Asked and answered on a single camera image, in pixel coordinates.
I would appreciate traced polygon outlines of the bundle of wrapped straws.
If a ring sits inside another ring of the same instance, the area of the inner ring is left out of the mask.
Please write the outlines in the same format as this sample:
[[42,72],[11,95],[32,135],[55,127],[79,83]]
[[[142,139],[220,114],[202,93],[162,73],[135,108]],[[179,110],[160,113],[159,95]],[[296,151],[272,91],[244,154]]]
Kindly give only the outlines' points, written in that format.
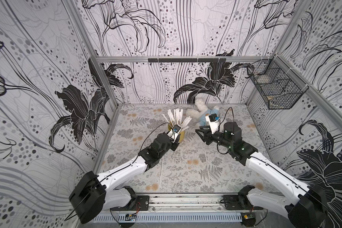
[[169,109],[165,114],[162,114],[166,122],[169,124],[170,128],[175,127],[176,125],[181,127],[181,131],[185,131],[189,128],[189,123],[192,118],[190,116],[186,116],[183,118],[183,109]]

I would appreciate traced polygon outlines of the yellow metal cup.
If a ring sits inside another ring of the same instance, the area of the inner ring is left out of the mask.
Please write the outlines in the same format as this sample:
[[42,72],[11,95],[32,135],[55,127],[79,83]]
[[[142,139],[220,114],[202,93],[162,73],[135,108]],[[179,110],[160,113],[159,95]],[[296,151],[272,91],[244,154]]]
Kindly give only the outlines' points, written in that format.
[[168,125],[168,130],[169,132],[167,133],[167,135],[170,137],[171,141],[173,143],[179,143],[180,141],[183,140],[183,136],[184,136],[184,131],[183,128],[176,124],[174,126]]

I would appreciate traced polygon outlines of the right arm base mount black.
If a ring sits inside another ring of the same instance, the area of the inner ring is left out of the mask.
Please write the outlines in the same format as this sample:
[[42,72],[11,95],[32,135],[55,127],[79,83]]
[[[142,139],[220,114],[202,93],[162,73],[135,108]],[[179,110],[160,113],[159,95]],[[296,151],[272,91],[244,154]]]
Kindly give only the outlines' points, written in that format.
[[248,192],[253,189],[255,189],[254,186],[247,185],[242,188],[237,195],[223,195],[220,203],[223,204],[228,211],[246,210],[251,212],[253,210],[263,210],[262,207],[253,206],[247,199]]

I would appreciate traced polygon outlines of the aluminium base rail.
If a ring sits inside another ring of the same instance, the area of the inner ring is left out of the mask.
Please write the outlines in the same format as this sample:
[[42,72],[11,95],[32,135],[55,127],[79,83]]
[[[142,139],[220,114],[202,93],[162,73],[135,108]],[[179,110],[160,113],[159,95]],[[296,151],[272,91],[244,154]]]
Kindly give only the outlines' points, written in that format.
[[236,193],[139,193],[141,205],[149,212],[248,212],[263,210],[242,205]]

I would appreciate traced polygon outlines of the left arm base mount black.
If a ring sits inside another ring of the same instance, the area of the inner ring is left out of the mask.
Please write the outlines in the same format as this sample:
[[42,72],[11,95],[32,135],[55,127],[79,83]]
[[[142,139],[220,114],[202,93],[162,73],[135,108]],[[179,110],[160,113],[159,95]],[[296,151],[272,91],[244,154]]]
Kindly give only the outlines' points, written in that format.
[[124,186],[116,190],[116,205],[110,211],[147,211],[149,209],[150,196],[138,195],[132,187]]

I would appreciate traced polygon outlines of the white straw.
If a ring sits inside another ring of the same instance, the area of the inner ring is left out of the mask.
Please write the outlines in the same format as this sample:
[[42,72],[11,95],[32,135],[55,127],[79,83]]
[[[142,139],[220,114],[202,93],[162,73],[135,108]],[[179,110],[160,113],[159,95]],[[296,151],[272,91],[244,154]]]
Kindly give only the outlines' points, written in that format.
[[207,152],[205,151],[204,154],[205,154],[206,167],[207,167],[207,172],[208,172],[208,179],[209,179],[209,182],[210,182],[210,172],[209,172],[209,163],[208,163]]
[[159,187],[161,186],[161,182],[162,182],[162,170],[163,170],[163,164],[160,164],[160,173],[159,173]]

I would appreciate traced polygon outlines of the horizontal aluminium back bar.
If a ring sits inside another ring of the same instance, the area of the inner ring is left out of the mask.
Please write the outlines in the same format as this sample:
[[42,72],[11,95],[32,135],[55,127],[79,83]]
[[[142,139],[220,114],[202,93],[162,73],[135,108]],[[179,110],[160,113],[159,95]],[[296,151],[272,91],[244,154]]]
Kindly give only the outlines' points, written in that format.
[[214,57],[96,57],[100,63],[200,63],[200,62],[241,62],[254,63],[271,60],[265,56],[214,56]]

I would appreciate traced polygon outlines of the aluminium frame post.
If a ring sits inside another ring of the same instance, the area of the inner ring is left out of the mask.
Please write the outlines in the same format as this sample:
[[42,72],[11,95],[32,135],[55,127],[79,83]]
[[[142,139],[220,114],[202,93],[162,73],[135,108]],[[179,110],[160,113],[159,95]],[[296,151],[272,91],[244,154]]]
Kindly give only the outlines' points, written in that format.
[[63,3],[65,5],[66,9],[68,10],[71,19],[74,20],[74,24],[75,24],[75,26],[79,32],[79,35],[82,38],[84,45],[89,52],[90,59],[92,60],[92,62],[94,64],[95,70],[100,77],[100,81],[104,85],[104,88],[105,88],[105,90],[106,90],[106,92],[110,98],[110,102],[111,102],[112,107],[118,108],[119,104],[116,101],[116,97],[112,91],[112,88],[108,82],[108,79],[106,77],[106,74],[105,74],[103,68],[100,66],[99,62],[97,61],[97,55],[96,55],[95,49],[93,48],[93,46],[91,44],[89,35],[86,31],[86,27],[85,27],[85,25],[84,25],[84,23],[80,17],[79,12],[76,9],[75,4],[73,3],[73,1],[70,1],[70,0],[64,0]]

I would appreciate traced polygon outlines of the white plush bunny toy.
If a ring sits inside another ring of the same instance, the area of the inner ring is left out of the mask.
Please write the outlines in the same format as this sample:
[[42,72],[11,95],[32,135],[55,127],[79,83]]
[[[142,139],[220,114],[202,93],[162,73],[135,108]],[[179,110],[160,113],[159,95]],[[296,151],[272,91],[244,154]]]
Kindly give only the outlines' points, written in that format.
[[216,114],[219,116],[220,107],[218,105],[209,108],[203,99],[198,98],[195,100],[196,109],[188,109],[186,111],[186,116],[190,116],[193,121],[196,121],[197,126],[208,125],[206,122],[206,116],[211,114]]

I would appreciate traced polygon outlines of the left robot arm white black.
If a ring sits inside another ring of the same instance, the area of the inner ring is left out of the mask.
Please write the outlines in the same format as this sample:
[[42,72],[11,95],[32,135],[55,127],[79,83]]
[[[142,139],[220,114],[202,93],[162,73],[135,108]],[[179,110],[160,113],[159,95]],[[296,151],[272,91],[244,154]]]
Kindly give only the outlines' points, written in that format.
[[173,131],[161,133],[128,162],[103,173],[86,173],[68,198],[74,209],[66,219],[77,216],[82,224],[86,224],[102,210],[134,209],[137,194],[123,184],[156,166],[169,150],[177,149],[179,140],[179,134]]

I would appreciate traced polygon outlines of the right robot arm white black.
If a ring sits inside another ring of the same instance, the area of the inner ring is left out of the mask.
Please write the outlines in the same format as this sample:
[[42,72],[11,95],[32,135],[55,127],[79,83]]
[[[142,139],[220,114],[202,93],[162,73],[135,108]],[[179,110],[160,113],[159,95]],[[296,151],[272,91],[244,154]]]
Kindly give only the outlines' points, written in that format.
[[257,148],[243,141],[236,122],[225,123],[222,132],[218,128],[218,123],[211,122],[195,132],[205,144],[216,143],[227,148],[233,159],[260,174],[281,192],[275,195],[247,185],[238,192],[241,207],[272,211],[289,219],[296,228],[321,227],[328,217],[326,194],[321,187],[310,187],[273,164]]

